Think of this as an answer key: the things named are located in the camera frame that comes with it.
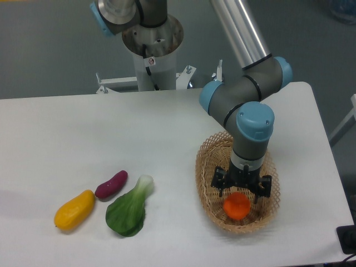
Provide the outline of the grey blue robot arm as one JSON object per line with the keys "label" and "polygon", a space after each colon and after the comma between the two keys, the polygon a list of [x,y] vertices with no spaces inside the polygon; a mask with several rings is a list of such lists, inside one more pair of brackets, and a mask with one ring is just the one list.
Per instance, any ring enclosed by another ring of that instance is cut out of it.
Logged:
{"label": "grey blue robot arm", "polygon": [[[224,31],[243,70],[236,84],[223,83],[221,72],[207,83],[199,103],[232,137],[229,168],[215,169],[211,186],[223,192],[230,187],[269,197],[272,178],[260,175],[274,113],[263,103],[293,78],[290,64],[273,57],[245,1],[212,1]],[[140,91],[174,90],[176,63],[170,56],[183,40],[180,22],[168,14],[166,1],[94,1],[90,9],[107,36],[121,34],[133,54]]]}

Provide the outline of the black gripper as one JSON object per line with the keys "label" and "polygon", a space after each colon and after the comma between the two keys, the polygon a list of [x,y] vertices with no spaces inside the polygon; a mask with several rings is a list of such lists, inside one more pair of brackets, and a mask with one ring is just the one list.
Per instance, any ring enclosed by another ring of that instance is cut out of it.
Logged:
{"label": "black gripper", "polygon": [[219,191],[219,197],[222,197],[225,189],[233,186],[248,189],[254,194],[256,204],[260,197],[270,197],[271,194],[271,175],[260,177],[260,170],[261,167],[251,171],[249,165],[240,169],[230,161],[228,172],[220,166],[215,168],[211,187]]}

